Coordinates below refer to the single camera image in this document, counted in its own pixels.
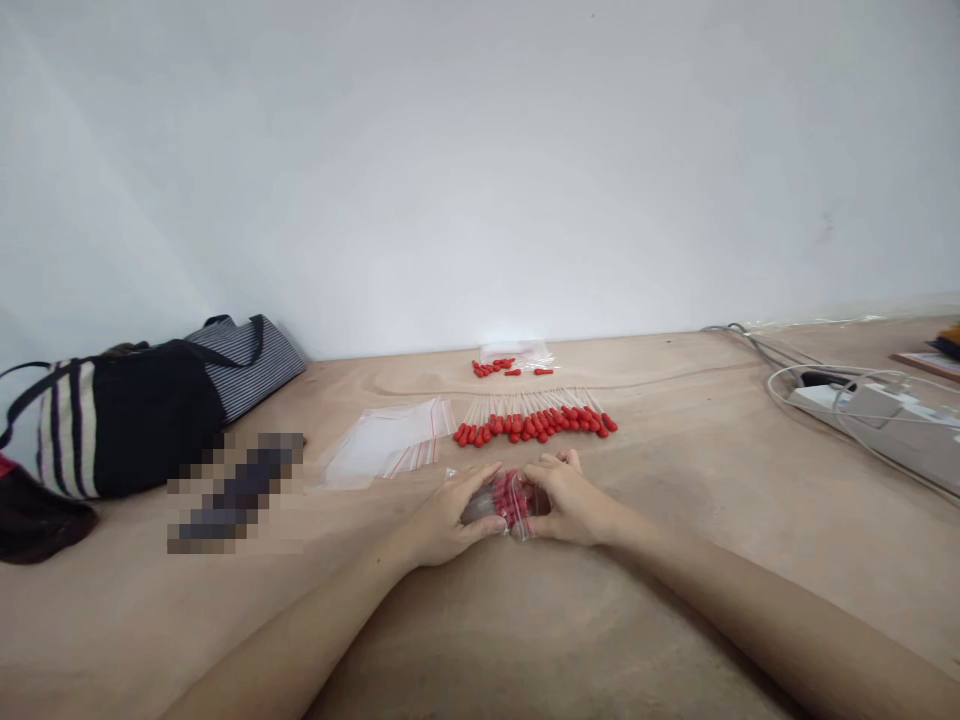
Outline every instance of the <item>bag handle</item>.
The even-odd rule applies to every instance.
[[[7,429],[3,431],[3,435],[0,435],[0,450],[9,445],[10,440],[13,439],[13,425],[17,421],[17,418],[20,417],[20,414],[30,406],[30,403],[56,385],[60,378],[70,373],[70,371],[73,369],[73,366],[77,362],[79,361],[71,360],[63,367],[59,367],[53,372],[48,373],[46,377],[43,377],[35,382],[33,385],[27,388],[23,394],[20,395],[20,397],[11,403],[10,408],[7,410]],[[0,378],[2,378],[4,375],[12,373],[14,370],[22,370],[26,367],[42,367],[49,370],[50,363],[33,362],[17,365],[16,367],[10,368],[3,374],[0,374]]]
[[[216,350],[211,350],[210,348],[204,347],[203,345],[198,345],[197,343],[190,342],[189,340],[171,340],[168,344],[173,347],[182,347],[194,355],[199,357],[204,362],[208,362],[212,365],[219,365],[220,367],[232,367],[232,368],[245,368],[250,367],[260,359],[260,356],[263,354],[263,315],[254,315],[250,318],[250,324],[253,325],[253,337],[256,341],[256,347],[253,349],[253,354],[250,356],[250,360],[245,363],[234,362],[225,355],[221,355]]]

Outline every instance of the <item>white cable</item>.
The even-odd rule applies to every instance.
[[[795,403],[795,402],[791,402],[789,398],[783,397],[782,395],[780,395],[779,393],[777,393],[777,392],[773,389],[773,381],[774,381],[774,379],[775,379],[778,375],[780,375],[781,373],[787,372],[788,370],[796,369],[797,367],[823,367],[823,366],[821,366],[821,365],[798,365],[798,366],[794,366],[794,368],[783,368],[783,369],[781,369],[781,370],[777,370],[775,373],[773,373],[772,375],[770,375],[769,378],[767,378],[767,391],[770,393],[770,395],[771,395],[775,400],[777,400],[777,401],[779,401],[779,402],[782,402],[782,403],[785,404],[785,405],[791,405],[791,406],[793,406],[793,407],[799,407],[799,408],[801,408],[801,409],[806,410],[807,408],[805,408],[804,406],[802,406],[802,405],[800,405],[800,404],[798,404],[798,403]],[[946,385],[942,385],[941,383],[934,382],[933,380],[927,380],[926,378],[914,377],[914,376],[908,375],[908,374],[905,373],[905,372],[901,372],[901,371],[899,371],[899,370],[876,370],[876,369],[873,369],[873,368],[855,368],[855,367],[844,367],[844,369],[846,369],[846,370],[857,370],[857,371],[861,371],[861,372],[863,373],[863,374],[860,375],[859,377],[851,379],[850,382],[848,383],[848,385],[850,385],[850,384],[855,384],[855,383],[859,383],[859,384],[857,384],[857,392],[860,390],[861,387],[863,387],[863,383],[865,383],[869,378],[871,378],[871,377],[873,377],[873,376],[875,376],[875,375],[897,375],[897,376],[900,376],[900,377],[902,377],[902,378],[908,378],[908,379],[909,379],[910,381],[912,381],[912,382],[915,381],[915,382],[925,383],[925,384],[927,384],[927,385],[933,385],[934,387],[938,387],[938,388],[940,388],[940,389],[942,389],[942,390],[947,390],[948,392],[952,392],[952,393],[956,393],[956,394],[960,395],[960,390],[956,390],[956,389],[954,389],[954,388],[947,387]],[[888,457],[886,457],[886,456],[881,455],[880,453],[878,453],[876,450],[874,450],[872,447],[870,447],[866,442],[864,442],[863,440],[861,440],[860,437],[858,437],[855,432],[853,432],[853,430],[850,428],[850,426],[848,426],[848,425],[846,424],[846,422],[844,421],[844,417],[865,418],[865,419],[868,419],[868,420],[888,420],[888,421],[899,421],[899,422],[919,422],[919,423],[925,423],[925,424],[927,424],[927,425],[938,425],[939,423],[935,423],[935,422],[932,422],[932,421],[930,421],[930,420],[911,420],[911,419],[908,419],[908,418],[896,418],[896,417],[892,417],[892,418],[891,418],[891,417],[886,417],[886,416],[883,416],[883,415],[862,415],[862,414],[859,414],[859,413],[844,412],[844,411],[842,411],[842,410],[839,410],[840,398],[843,396],[843,393],[844,393],[844,392],[845,392],[845,390],[840,390],[840,391],[837,392],[836,397],[833,399],[833,406],[832,406],[832,408],[831,408],[829,411],[827,411],[827,410],[817,410],[817,411],[815,411],[815,412],[816,412],[816,413],[825,413],[825,414],[829,414],[829,415],[836,415],[836,416],[837,416],[837,423],[846,431],[846,433],[847,433],[851,438],[853,438],[853,439],[857,442],[857,444],[859,444],[859,445],[860,445],[864,450],[866,450],[868,453],[870,453],[871,455],[873,455],[875,458],[877,458],[877,459],[880,460],[881,462],[889,465],[889,466],[892,467],[894,470],[899,470],[900,472],[902,472],[904,475],[906,475],[906,476],[909,477],[910,479],[916,480],[918,483],[920,483],[921,485],[923,485],[923,486],[924,486],[925,488],[927,488],[928,490],[932,490],[932,491],[935,492],[937,495],[939,495],[940,497],[942,497],[944,500],[947,500],[948,502],[951,502],[951,503],[953,503],[954,505],[957,505],[958,507],[960,507],[960,497],[957,497],[957,496],[954,495],[953,493],[951,493],[951,492],[949,492],[949,491],[947,491],[947,490],[944,490],[944,489],[941,488],[939,485],[930,482],[929,480],[927,480],[927,479],[926,479],[925,477],[923,477],[922,475],[919,475],[919,474],[913,472],[912,470],[903,467],[903,466],[900,465],[899,463],[896,463],[896,462],[894,462],[893,460],[890,460]]]
[[[782,369],[780,369],[780,370],[777,370],[777,371],[776,371],[775,373],[773,373],[769,378],[767,378],[767,392],[770,393],[770,396],[771,396],[772,398],[774,398],[777,402],[781,402],[781,403],[783,403],[784,405],[790,405],[790,406],[792,406],[792,407],[798,407],[798,408],[800,408],[800,409],[802,409],[802,410],[803,410],[803,409],[806,409],[803,405],[801,405],[801,404],[799,404],[799,403],[795,403],[795,402],[791,401],[789,398],[785,398],[783,395],[781,395],[780,393],[778,393],[776,390],[773,389],[773,381],[774,381],[774,379],[775,379],[778,375],[781,375],[782,373],[785,373],[785,372],[787,372],[788,370],[796,370],[797,368],[802,368],[802,367],[823,368],[823,367],[826,367],[826,366],[824,366],[824,365],[793,365],[793,366],[788,367],[788,368],[782,368]],[[870,373],[870,374],[881,374],[881,373],[883,373],[883,374],[887,374],[887,375],[899,375],[900,377],[908,378],[911,382],[922,382],[922,383],[926,383],[926,384],[928,384],[928,385],[933,385],[934,387],[938,387],[938,388],[940,388],[941,390],[947,390],[948,392],[952,392],[952,393],[956,393],[956,394],[960,395],[960,390],[954,390],[954,389],[951,388],[951,387],[947,387],[946,385],[941,385],[940,383],[933,382],[932,380],[926,380],[926,379],[924,379],[924,378],[914,377],[914,376],[912,376],[912,375],[908,375],[908,374],[905,373],[905,372],[900,372],[899,370],[877,370],[877,369],[875,369],[875,368],[858,368],[858,367],[850,367],[850,366],[847,366],[847,365],[837,365],[837,366],[834,366],[834,367],[838,367],[838,368],[841,368],[841,369],[843,369],[843,370],[858,370],[858,371],[860,371],[860,372],[862,372],[862,373]],[[866,420],[889,420],[889,421],[891,421],[891,422],[916,422],[916,423],[926,423],[927,425],[937,425],[937,424],[938,424],[938,423],[936,423],[936,422],[933,422],[932,420],[911,420],[911,419],[909,419],[909,418],[887,417],[886,415],[861,415],[860,413],[838,412],[838,411],[833,411],[833,410],[817,410],[816,412],[817,412],[817,413],[823,413],[823,414],[826,414],[826,415],[847,415],[847,416],[849,416],[849,417],[857,417],[857,418],[862,418],[862,419],[866,419]]]

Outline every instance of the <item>pile of red bulbs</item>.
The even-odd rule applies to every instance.
[[[473,361],[473,374],[479,378],[484,378],[487,375],[490,375],[495,372],[500,372],[501,370],[506,370],[504,375],[520,375],[521,371],[519,368],[517,370],[512,370],[513,363],[516,358],[510,358],[509,360],[494,360],[493,365],[481,365],[476,360]],[[536,368],[533,371],[534,375],[553,375],[552,369],[545,368]]]
[[[589,405],[573,408],[562,405],[559,410],[549,407],[530,415],[518,413],[504,417],[491,414],[489,422],[479,427],[461,423],[453,439],[460,447],[473,445],[481,448],[497,435],[509,435],[512,443],[521,440],[527,442],[533,438],[545,443],[553,435],[565,430],[593,432],[607,438],[619,429],[607,413],[594,412]]]

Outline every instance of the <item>plastic sheet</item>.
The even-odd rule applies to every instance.
[[[456,470],[447,469],[449,480]],[[533,537],[528,518],[546,515],[550,512],[550,502],[544,493],[527,482],[523,473],[517,469],[500,469],[493,480],[481,487],[460,516],[460,522],[469,525],[488,515],[499,515],[507,521],[504,534],[513,535],[520,540]]]
[[[456,429],[449,400],[365,410],[321,460],[331,490],[363,490],[374,477],[393,478],[436,462],[438,438]]]
[[[512,340],[509,342],[488,343],[480,346],[480,364],[492,365],[494,360],[509,360],[517,370],[547,370],[556,368],[553,353],[541,338],[532,340]]]

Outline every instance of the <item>wooden table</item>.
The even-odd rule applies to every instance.
[[[827,362],[894,367],[944,318],[775,333]],[[584,385],[619,422],[601,440],[447,440],[439,462],[366,491],[318,492],[274,533],[299,552],[168,556],[163,489],[36,567],[0,567],[6,718],[152,718],[251,631],[393,527],[446,467],[575,447],[599,486],[831,600],[960,678],[960,510],[800,411],[774,405],[742,340],[688,333],[553,344],[553,376],[478,380],[474,352],[313,363],[236,426],[302,432],[304,474],[364,408]],[[408,576],[312,708],[324,718],[794,717],[715,631],[629,563],[497,538]]]

